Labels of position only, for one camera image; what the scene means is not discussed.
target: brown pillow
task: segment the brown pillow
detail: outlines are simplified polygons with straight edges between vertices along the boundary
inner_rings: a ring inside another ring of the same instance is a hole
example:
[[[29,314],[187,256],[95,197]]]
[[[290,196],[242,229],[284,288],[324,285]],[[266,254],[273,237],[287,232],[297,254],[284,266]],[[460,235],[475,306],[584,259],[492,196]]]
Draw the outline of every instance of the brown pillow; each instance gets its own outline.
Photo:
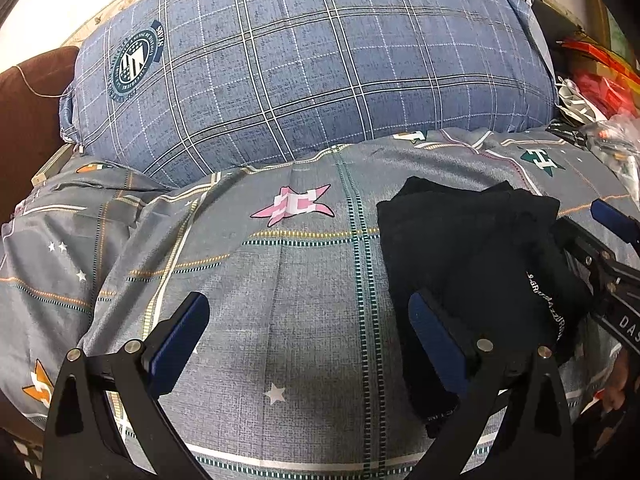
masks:
[[[60,95],[74,78],[78,48],[65,46],[20,63],[39,94]],[[0,223],[32,189],[31,177],[62,145],[59,99],[38,97],[16,67],[0,74]]]

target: pink star print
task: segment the pink star print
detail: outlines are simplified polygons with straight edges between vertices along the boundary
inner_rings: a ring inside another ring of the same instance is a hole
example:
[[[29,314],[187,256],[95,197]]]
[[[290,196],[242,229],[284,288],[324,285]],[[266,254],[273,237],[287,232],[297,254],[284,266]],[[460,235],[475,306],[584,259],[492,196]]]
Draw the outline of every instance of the pink star print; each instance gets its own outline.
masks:
[[[304,194],[298,194],[290,187],[281,187],[280,194],[273,198],[273,205],[252,214],[251,218],[270,218],[267,227],[276,225],[283,218],[302,213],[316,212],[333,218],[335,215],[329,206],[316,203],[316,200],[324,195],[330,187],[331,184],[327,184],[317,189],[309,189]]]

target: white star print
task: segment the white star print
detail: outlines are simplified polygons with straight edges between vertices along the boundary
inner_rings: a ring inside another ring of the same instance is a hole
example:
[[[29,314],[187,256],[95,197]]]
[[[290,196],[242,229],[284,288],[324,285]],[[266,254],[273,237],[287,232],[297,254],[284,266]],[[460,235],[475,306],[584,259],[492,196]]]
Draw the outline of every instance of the white star print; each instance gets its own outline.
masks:
[[[282,396],[284,390],[286,390],[286,388],[277,388],[275,384],[271,383],[271,390],[265,392],[264,394],[269,397],[271,405],[273,405],[273,403],[277,402],[278,400],[280,400],[281,402],[286,402],[286,400]]]

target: screw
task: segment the screw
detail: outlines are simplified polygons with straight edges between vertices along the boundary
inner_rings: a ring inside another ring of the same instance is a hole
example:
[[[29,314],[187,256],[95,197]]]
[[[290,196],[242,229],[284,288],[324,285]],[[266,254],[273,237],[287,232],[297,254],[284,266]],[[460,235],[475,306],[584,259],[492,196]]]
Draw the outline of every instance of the screw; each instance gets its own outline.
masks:
[[[75,361],[81,356],[81,352],[77,348],[72,348],[69,352],[66,353],[66,358],[71,362]]]
[[[140,347],[142,346],[142,343],[140,341],[138,341],[137,339],[132,339],[131,341],[127,341],[124,345],[124,351],[127,354],[135,354],[138,350],[140,350]]]
[[[538,355],[542,358],[549,359],[554,353],[546,346],[538,347]]]
[[[483,352],[490,352],[494,349],[494,344],[488,339],[478,339],[476,346]]]

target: gray plaid comforter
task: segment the gray plaid comforter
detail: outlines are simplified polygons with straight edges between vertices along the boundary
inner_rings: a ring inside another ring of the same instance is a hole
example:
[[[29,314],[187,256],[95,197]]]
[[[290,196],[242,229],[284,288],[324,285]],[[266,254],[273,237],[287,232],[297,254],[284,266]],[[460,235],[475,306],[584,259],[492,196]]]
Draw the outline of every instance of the gray plaid comforter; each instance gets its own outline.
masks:
[[[337,142],[552,117],[531,0],[142,0],[94,32],[62,135],[167,186]]]
[[[0,389],[43,425],[70,348],[91,355],[144,338],[198,290],[210,322],[161,404],[214,478],[401,478],[429,441],[402,380],[376,203],[412,175],[476,190],[508,180],[553,195],[561,214],[638,264],[590,218],[597,197],[638,214],[622,184],[591,153],[544,131],[450,128],[338,144],[179,190],[75,156],[2,227]],[[591,324],[580,335],[562,368],[574,416],[619,348]],[[120,399],[111,401],[145,465]]]

